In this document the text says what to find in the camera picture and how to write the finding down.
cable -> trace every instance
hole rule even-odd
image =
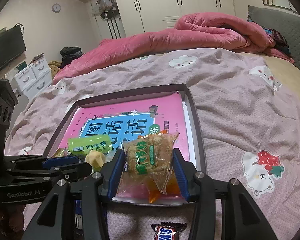
[[[20,25],[20,28],[21,28],[21,34],[22,34],[22,36],[23,36],[23,33],[25,32],[24,26],[23,26],[21,23],[17,23],[16,25],[14,25],[14,27],[16,27],[17,25]]]

green candy wrapper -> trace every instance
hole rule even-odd
[[[87,155],[90,150],[96,150],[107,155],[112,151],[112,144],[109,135],[94,135],[82,138],[69,138],[68,139],[68,150],[75,154],[80,152],[81,154]]]

pink book cover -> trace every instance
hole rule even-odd
[[[189,161],[186,122],[179,92],[159,98],[143,99],[118,104],[79,108],[63,136],[59,148],[67,148],[69,138],[108,134],[114,149],[122,141],[138,135],[167,130],[179,132],[174,148],[179,148]]]

tray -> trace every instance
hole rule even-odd
[[[198,171],[206,173],[206,159],[200,122],[193,101],[193,97],[186,84],[170,84],[143,87],[99,95],[76,101],[71,107],[71,109],[67,112],[54,134],[52,135],[51,140],[43,153],[43,156],[52,156],[53,153],[59,148],[62,138],[64,137],[72,118],[74,117],[75,113],[79,108],[90,108],[95,106],[111,105],[135,100],[159,98],[163,96],[172,95],[176,92],[178,92],[181,95],[182,99],[182,106],[186,123],[186,133],[189,146],[189,159]],[[186,201],[180,196],[161,198],[153,204],[148,203],[147,198],[133,198],[126,196],[115,196],[112,201],[146,206],[176,206],[183,205],[186,203]]]

pink comforter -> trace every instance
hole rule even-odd
[[[294,63],[274,49],[274,40],[259,25],[223,13],[195,13],[181,17],[174,29],[141,33],[123,39],[102,40],[100,45],[71,64],[53,79],[76,77],[93,70],[145,55],[179,49],[223,48],[235,52],[264,52]]]

